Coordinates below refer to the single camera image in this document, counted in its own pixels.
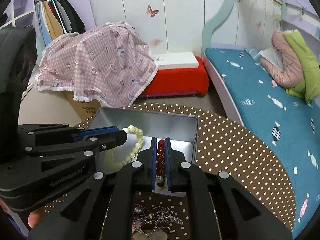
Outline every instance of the pink checkered cloth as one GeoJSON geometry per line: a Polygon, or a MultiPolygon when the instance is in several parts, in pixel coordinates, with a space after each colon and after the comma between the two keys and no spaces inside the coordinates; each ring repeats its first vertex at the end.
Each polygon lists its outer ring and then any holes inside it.
{"type": "Polygon", "coordinates": [[[158,66],[139,34],[119,22],[61,35],[44,49],[39,70],[38,90],[73,91],[76,101],[124,107],[150,84],[158,66]]]}

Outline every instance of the red ottoman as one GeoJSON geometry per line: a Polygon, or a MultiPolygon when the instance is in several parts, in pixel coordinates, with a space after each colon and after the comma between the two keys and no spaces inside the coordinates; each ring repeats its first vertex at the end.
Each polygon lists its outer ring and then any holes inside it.
{"type": "Polygon", "coordinates": [[[162,69],[141,93],[140,97],[164,97],[200,94],[204,97],[209,78],[201,58],[198,68],[162,69]]]}

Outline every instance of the butterfly decal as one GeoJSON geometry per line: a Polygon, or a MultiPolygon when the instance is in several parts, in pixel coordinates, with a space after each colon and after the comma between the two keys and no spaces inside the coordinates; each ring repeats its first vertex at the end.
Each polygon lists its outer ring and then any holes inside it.
{"type": "Polygon", "coordinates": [[[156,14],[159,12],[159,10],[152,10],[152,8],[151,8],[151,6],[149,5],[148,6],[148,9],[147,9],[147,14],[150,14],[151,15],[151,17],[154,17],[154,16],[156,16],[156,14]]]}

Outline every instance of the gray carpet floor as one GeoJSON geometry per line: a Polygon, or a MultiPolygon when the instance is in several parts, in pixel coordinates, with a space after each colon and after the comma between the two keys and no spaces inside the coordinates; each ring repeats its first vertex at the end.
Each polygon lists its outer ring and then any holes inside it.
{"type": "Polygon", "coordinates": [[[134,102],[134,104],[143,103],[178,104],[183,106],[192,106],[226,117],[226,113],[223,109],[218,93],[211,82],[209,85],[208,93],[203,98],[199,96],[138,98],[134,102]]]}

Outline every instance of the white box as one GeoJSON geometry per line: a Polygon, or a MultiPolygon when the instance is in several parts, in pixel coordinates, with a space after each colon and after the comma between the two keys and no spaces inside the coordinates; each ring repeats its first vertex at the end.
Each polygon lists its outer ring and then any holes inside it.
{"type": "Polygon", "coordinates": [[[198,68],[199,63],[192,52],[152,55],[159,69],[198,68]]]}

